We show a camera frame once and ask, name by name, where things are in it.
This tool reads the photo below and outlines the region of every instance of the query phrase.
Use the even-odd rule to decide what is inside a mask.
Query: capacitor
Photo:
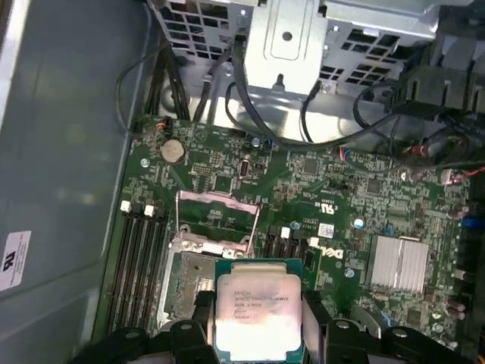
[[[453,317],[455,320],[463,321],[465,320],[465,313],[464,312],[458,312],[455,309],[452,309],[451,307],[446,308],[446,313]]]
[[[346,278],[354,278],[355,276],[355,272],[353,269],[351,268],[347,268],[344,272],[343,272],[343,275],[346,276]]]
[[[458,348],[458,341],[451,341],[449,344],[448,344],[448,348],[450,350],[456,350]]]
[[[441,324],[433,324],[433,327],[431,328],[431,330],[433,330],[433,332],[436,332],[437,334],[441,334],[443,331],[444,331],[444,327],[443,325]]]
[[[252,138],[251,140],[251,145],[254,147],[254,148],[259,148],[259,146],[261,145],[261,141],[259,138]]]
[[[452,297],[448,298],[446,304],[448,305],[448,307],[451,307],[458,312],[464,312],[467,309],[467,306]]]
[[[364,220],[361,218],[357,218],[354,220],[354,228],[356,229],[362,229],[364,227]]]
[[[297,222],[297,221],[291,221],[291,222],[289,223],[289,228],[290,228],[291,230],[299,230],[299,229],[300,229],[300,226],[301,226],[301,225],[300,225],[300,223],[299,223],[299,222]]]

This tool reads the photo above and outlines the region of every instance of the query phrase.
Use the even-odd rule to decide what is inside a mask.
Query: chip
[[[380,185],[382,183],[379,180],[369,180],[367,185],[367,192],[378,195],[380,193]]]
[[[421,325],[421,311],[410,309],[406,321],[410,326],[419,327]]]
[[[306,159],[303,165],[303,172],[306,174],[317,174],[318,161],[316,159]]]

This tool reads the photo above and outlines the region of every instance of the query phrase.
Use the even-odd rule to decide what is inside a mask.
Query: ram slot
[[[288,250],[286,251],[286,258],[297,258],[296,254],[298,251],[298,243],[296,241],[292,241],[289,246]]]
[[[131,232],[133,230],[133,226],[135,224],[135,218],[133,216],[127,215],[125,217],[125,224],[123,228],[123,234],[121,235],[121,245],[120,245],[120,253],[118,255],[118,261],[116,264],[116,269],[114,273],[114,283],[113,289],[111,291],[111,302],[108,311],[108,322],[106,323],[105,333],[109,334],[114,330],[114,323],[116,322],[117,318],[117,304],[120,296],[120,292],[122,290],[121,283],[122,279],[121,276],[123,275],[123,268],[122,263],[125,256],[127,256],[128,246],[130,245],[130,237]]]
[[[125,279],[124,279],[124,291],[122,293],[122,300],[121,300],[121,308],[120,308],[120,315],[118,316],[118,327],[126,327],[127,326],[127,319],[130,317],[130,307],[131,307],[131,289],[133,287],[133,279],[135,278],[135,266],[136,261],[138,260],[137,251],[139,246],[142,242],[143,233],[145,231],[145,218],[138,218],[136,229],[133,230],[132,239],[130,240],[130,249],[128,249],[128,256],[126,259],[125,265]]]
[[[271,250],[274,245],[274,238],[275,236],[272,234],[266,235],[266,241],[264,242],[264,247],[263,247],[263,258],[271,257]]]
[[[288,250],[288,240],[287,239],[280,239],[278,244],[278,253],[277,258],[285,258],[286,251]]]
[[[160,220],[155,223],[155,232],[153,234],[152,246],[151,246],[151,260],[154,264],[150,264],[148,273],[147,292],[144,299],[145,307],[143,309],[143,315],[140,321],[142,327],[148,329],[152,319],[152,308],[158,303],[157,288],[160,289],[160,266],[162,258],[162,248],[165,240],[165,228],[167,227],[165,220]]]
[[[151,250],[153,245],[153,234],[155,232],[155,221],[149,220],[143,245],[140,247],[140,255],[142,257],[141,266],[138,270],[138,279],[136,282],[136,291],[134,293],[134,307],[133,315],[130,322],[130,327],[142,327],[141,318],[143,315],[143,305],[145,303],[146,291],[148,288],[148,277],[152,258]]]

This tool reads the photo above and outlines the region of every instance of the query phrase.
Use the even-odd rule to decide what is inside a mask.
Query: gray side panel
[[[148,24],[130,0],[31,4],[0,133],[0,254],[32,231],[22,283],[0,292],[2,362],[63,363],[89,339],[124,150],[114,84]]]

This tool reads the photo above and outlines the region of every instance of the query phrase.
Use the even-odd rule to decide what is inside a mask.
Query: white connector
[[[291,229],[289,227],[286,227],[286,226],[282,227],[280,237],[282,239],[288,239],[290,231]]]
[[[308,245],[312,248],[319,248],[319,242],[320,239],[318,239],[317,237],[311,237],[310,239],[308,239]]]
[[[121,206],[120,206],[121,212],[125,213],[130,213],[131,212],[131,202],[130,201],[121,201]]]
[[[145,211],[143,212],[145,216],[149,216],[150,218],[153,217],[155,214],[155,207],[153,205],[147,205],[145,206]]]

